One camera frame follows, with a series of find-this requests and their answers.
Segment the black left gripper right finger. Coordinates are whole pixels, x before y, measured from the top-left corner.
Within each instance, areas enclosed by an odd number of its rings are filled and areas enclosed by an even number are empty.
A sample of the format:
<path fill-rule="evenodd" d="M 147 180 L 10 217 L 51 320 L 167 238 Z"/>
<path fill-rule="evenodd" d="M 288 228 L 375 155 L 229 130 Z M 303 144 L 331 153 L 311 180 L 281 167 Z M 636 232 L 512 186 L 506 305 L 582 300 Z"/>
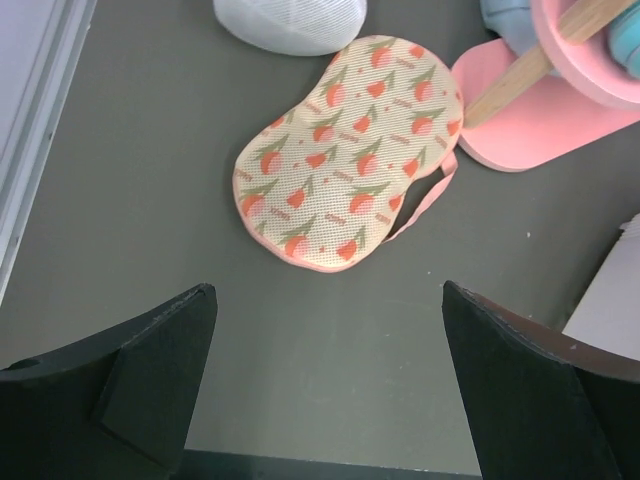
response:
<path fill-rule="evenodd" d="M 638 361 L 452 281 L 442 315 L 483 478 L 638 478 Z"/>

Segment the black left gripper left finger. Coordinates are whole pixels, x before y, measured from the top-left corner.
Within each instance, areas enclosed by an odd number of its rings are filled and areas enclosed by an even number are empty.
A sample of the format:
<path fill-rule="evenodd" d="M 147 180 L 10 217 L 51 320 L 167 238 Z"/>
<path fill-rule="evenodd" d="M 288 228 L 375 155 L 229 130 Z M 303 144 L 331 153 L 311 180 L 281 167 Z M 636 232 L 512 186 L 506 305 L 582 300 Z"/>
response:
<path fill-rule="evenodd" d="M 181 462 L 216 317 L 216 290 L 203 283 L 2 369 L 2 478 L 170 478 Z"/>

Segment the floral mesh laundry bag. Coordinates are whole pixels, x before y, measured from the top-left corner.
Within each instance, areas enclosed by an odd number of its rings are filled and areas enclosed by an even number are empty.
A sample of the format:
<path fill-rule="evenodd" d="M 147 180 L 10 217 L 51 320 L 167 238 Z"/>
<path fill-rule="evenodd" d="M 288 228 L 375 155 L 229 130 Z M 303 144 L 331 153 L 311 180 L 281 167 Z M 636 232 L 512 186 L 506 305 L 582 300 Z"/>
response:
<path fill-rule="evenodd" d="M 237 157 L 245 228 L 290 264 L 354 266 L 403 231 L 397 217 L 414 182 L 442 175 L 419 212 L 446 190 L 463 109 L 451 70 L 425 47 L 386 35 L 351 42 Z"/>

